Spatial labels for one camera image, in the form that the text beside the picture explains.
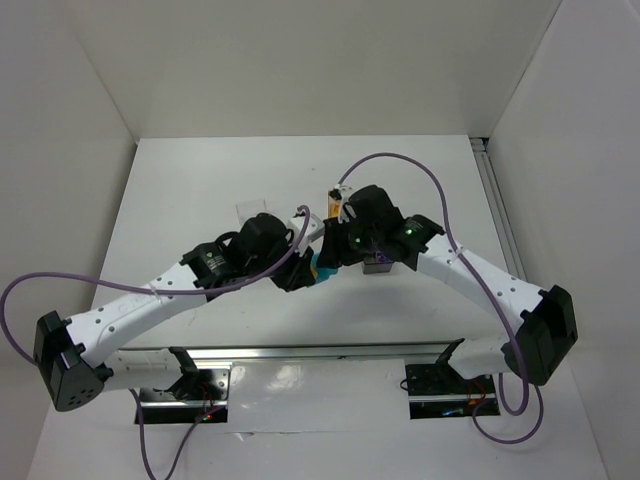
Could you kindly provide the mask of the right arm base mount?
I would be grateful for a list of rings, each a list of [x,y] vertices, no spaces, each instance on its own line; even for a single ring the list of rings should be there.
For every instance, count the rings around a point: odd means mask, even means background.
[[[462,340],[452,342],[434,363],[410,363],[399,387],[408,394],[412,420],[498,416],[496,387],[490,376],[471,380],[462,378],[449,364],[454,349]]]

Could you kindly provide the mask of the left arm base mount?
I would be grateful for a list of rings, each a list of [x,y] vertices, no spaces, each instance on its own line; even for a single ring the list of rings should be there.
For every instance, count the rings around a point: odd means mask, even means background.
[[[231,363],[214,361],[212,365],[198,366],[182,347],[170,347],[163,353],[168,354],[169,361],[177,361],[177,372],[170,372],[169,364],[164,362],[168,385],[139,389],[142,413],[135,414],[134,423],[177,425],[192,424],[198,419],[203,424],[226,423]]]

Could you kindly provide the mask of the teal lego brick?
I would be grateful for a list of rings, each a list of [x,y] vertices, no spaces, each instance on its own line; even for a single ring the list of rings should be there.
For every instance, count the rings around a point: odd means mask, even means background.
[[[311,260],[311,266],[314,267],[318,272],[316,284],[320,284],[329,280],[332,276],[336,275],[339,271],[338,268],[329,268],[329,267],[320,267],[318,265],[319,253],[315,253]]]

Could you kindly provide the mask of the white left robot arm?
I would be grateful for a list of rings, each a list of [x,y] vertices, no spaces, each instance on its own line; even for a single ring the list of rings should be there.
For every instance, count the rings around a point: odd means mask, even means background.
[[[127,295],[68,318],[55,311],[44,315],[36,326],[34,360],[54,408],[75,410],[105,390],[153,388],[177,399],[196,393],[210,377],[186,348],[128,350],[126,344],[254,280],[269,278],[284,291],[313,285],[311,245],[323,233],[310,213],[286,222],[259,213],[239,231],[197,245]]]

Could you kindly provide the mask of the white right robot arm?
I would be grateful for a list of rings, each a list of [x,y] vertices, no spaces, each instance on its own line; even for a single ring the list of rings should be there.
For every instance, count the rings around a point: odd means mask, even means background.
[[[423,215],[403,216],[377,185],[330,190],[318,267],[350,266],[376,253],[442,282],[502,323],[502,334],[455,340],[441,354],[440,362],[464,379],[512,372],[543,386],[577,341],[565,289],[545,290],[453,246],[442,226]]]

